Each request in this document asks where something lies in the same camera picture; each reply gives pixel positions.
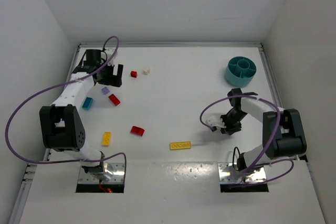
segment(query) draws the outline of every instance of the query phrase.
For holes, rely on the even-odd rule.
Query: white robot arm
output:
[[[80,80],[101,66],[101,52],[98,49],[86,50],[83,66],[81,61],[71,75],[71,80],[78,81],[67,85],[51,106],[44,106],[39,112],[44,146],[82,160],[84,170],[97,178],[101,178],[104,173],[103,162],[85,160],[100,160],[104,158],[104,154],[86,141],[78,111],[87,93],[96,83],[120,87],[123,72],[123,65],[118,65],[118,73],[113,75],[114,66],[106,65],[97,74]]]
[[[241,89],[232,89],[228,97],[234,95],[257,95],[256,93],[242,93]],[[232,135],[242,130],[241,120],[250,114],[263,125],[262,144],[253,150],[241,153],[238,160],[238,170],[244,170],[253,163],[268,142],[271,132],[276,124],[277,113],[275,108],[259,100],[249,98],[232,98],[230,104],[233,107],[227,114],[220,117],[221,122],[215,123],[215,119],[209,118],[208,125],[215,131],[220,128],[223,134]],[[307,144],[300,114],[295,109],[278,108],[280,111],[280,127],[278,128],[271,145],[257,164],[270,163],[271,160],[285,156],[294,156],[306,152]]]

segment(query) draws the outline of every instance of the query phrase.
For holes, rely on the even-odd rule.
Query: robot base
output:
[[[263,167],[242,176],[238,171],[234,170],[232,163],[218,163],[218,172],[221,193],[269,192],[267,184],[244,186],[266,181],[266,173]]]
[[[108,179],[101,182],[101,187],[110,189],[112,193],[124,192],[125,163],[105,163],[107,165]],[[85,173],[80,168],[76,192],[77,193],[105,193],[99,186],[99,180]]]

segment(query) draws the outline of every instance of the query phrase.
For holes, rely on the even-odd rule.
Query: white table surface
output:
[[[232,88],[224,71],[235,56],[257,66],[243,91],[272,100],[258,48],[120,48],[114,63],[124,64],[123,84],[109,89],[121,104],[115,107],[98,84],[88,93],[91,109],[79,113],[86,141],[105,155],[126,153],[124,194],[75,193],[79,164],[39,165],[21,223],[324,223],[303,161],[269,183],[268,193],[220,193],[216,162],[229,162],[234,146],[245,152],[262,139],[261,123],[249,115],[233,136],[213,133],[198,120],[207,105]],[[142,74],[146,67],[152,68],[148,76]],[[205,118],[229,109],[228,102],[220,103]],[[134,125],[145,129],[143,137],[130,134]],[[101,147],[105,131],[113,134],[109,147]],[[169,143],[179,141],[191,141],[192,148],[170,151]],[[66,158],[53,152],[50,160]],[[266,167],[267,177],[289,165]]]

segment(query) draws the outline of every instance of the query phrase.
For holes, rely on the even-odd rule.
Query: teal container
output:
[[[232,58],[225,70],[225,79],[237,87],[245,87],[257,72],[256,65],[250,59],[238,56]]]

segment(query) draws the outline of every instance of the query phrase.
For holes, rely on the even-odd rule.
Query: black bracket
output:
[[[227,96],[232,97],[234,95],[258,95],[255,92],[242,93],[241,89],[231,89]],[[220,128],[222,134],[232,135],[242,130],[241,120],[247,115],[247,113],[241,111],[241,98],[229,99],[231,106],[233,107],[227,114],[221,115],[221,119],[225,125],[225,128]]]
[[[57,152],[78,152],[85,142],[85,130],[75,106],[43,106],[39,112],[45,148]],[[64,121],[64,126],[55,124]]]
[[[265,112],[262,120],[262,139],[263,146],[265,146],[275,127],[277,113],[271,111]],[[275,137],[266,151],[266,155],[269,158],[274,159],[305,153],[307,150],[307,143],[299,111],[296,109],[284,110],[281,113],[280,126],[288,132],[282,133],[281,127],[278,127]]]
[[[83,66],[80,64],[75,67],[72,73],[86,72],[92,73],[101,66],[101,50],[87,49],[86,60],[83,62]],[[120,87],[122,85],[121,77],[124,65],[118,64],[117,75],[113,74],[114,66],[106,65],[98,73],[94,74],[93,81],[102,85]]]
[[[103,152],[100,152],[101,156],[100,159],[104,159],[105,155]],[[97,166],[82,166],[84,169],[85,173],[91,174],[93,177],[96,177],[97,179],[100,179],[100,176],[104,174],[104,162],[101,161],[99,162],[99,165]]]

